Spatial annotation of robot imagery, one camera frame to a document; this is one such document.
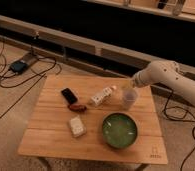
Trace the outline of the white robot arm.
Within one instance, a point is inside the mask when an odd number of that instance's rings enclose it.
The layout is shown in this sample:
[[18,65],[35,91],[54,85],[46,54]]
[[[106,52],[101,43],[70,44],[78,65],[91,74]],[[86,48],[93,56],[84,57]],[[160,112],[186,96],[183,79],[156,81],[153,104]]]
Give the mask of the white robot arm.
[[155,60],[135,73],[131,79],[133,87],[145,87],[161,83],[195,106],[195,81],[179,73],[179,64],[171,60]]

